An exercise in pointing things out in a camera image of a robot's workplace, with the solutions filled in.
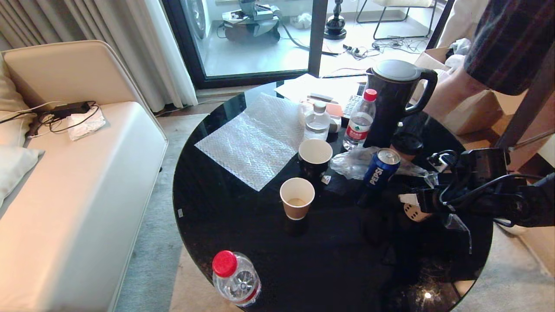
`small white bottle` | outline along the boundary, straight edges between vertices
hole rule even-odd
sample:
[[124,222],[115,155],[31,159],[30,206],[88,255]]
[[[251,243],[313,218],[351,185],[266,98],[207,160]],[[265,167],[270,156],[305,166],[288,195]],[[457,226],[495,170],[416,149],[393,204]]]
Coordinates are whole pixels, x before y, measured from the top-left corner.
[[376,116],[376,103],[378,93],[374,89],[366,89],[362,100],[357,103],[351,113],[351,119],[345,136],[343,138],[343,147],[350,150],[356,146],[363,145],[370,126]]
[[260,279],[244,254],[220,251],[212,260],[212,271],[214,287],[224,298],[240,307],[255,303],[260,294]]
[[314,109],[305,116],[305,135],[303,140],[326,140],[330,129],[331,117],[326,112],[326,103],[317,102]]

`white curtain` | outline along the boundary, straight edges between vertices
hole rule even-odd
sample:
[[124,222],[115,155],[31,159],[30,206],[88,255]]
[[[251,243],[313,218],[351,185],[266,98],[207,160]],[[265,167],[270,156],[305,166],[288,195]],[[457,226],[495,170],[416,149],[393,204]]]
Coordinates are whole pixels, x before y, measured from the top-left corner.
[[455,0],[437,46],[448,47],[461,38],[472,40],[488,2],[488,0]]
[[154,112],[197,105],[193,83],[158,0],[1,0],[11,48],[98,39],[120,56]]

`round black table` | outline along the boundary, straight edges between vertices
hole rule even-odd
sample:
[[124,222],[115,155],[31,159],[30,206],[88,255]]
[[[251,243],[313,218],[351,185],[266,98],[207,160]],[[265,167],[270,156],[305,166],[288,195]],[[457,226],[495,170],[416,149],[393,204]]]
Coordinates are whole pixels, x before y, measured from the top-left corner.
[[[292,157],[256,192],[197,149],[194,144],[241,113],[282,82],[251,89],[223,103],[193,131],[174,176],[176,222],[187,251],[212,281],[211,262],[220,250],[239,251],[254,263],[261,296],[246,311],[449,311],[478,278],[490,250],[489,219],[461,217],[472,233],[447,230],[439,216],[411,221],[397,194],[425,184],[394,176],[383,199],[369,209],[354,204],[360,181],[328,169],[328,185],[316,188],[306,218],[284,213],[281,184],[300,175]],[[413,162],[428,170],[425,157],[444,149],[464,151],[456,138],[426,115],[424,150]],[[345,129],[330,134],[334,155]]]

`blue can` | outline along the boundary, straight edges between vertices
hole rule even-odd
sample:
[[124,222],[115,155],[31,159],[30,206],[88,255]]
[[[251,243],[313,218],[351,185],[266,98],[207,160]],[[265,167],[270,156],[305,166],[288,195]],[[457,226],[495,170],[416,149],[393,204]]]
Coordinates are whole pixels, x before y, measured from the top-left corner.
[[362,180],[370,192],[379,194],[387,186],[387,181],[401,165],[401,157],[390,148],[381,148],[372,157],[368,171]]

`carpet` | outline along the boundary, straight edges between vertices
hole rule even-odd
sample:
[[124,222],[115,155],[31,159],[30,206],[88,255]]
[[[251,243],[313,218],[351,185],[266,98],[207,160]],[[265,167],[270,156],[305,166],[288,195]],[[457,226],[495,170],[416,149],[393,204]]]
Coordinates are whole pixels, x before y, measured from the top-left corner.
[[[123,281],[117,312],[240,312],[219,296],[193,263],[183,248],[173,216],[174,168],[186,139],[205,116],[158,119],[169,146]],[[453,311],[554,310],[553,277],[520,239],[495,226],[490,257],[482,275]]]
[[173,214],[175,165],[187,138],[207,114],[161,117],[168,137],[162,171],[150,196],[129,261],[116,312],[168,311],[183,242]]

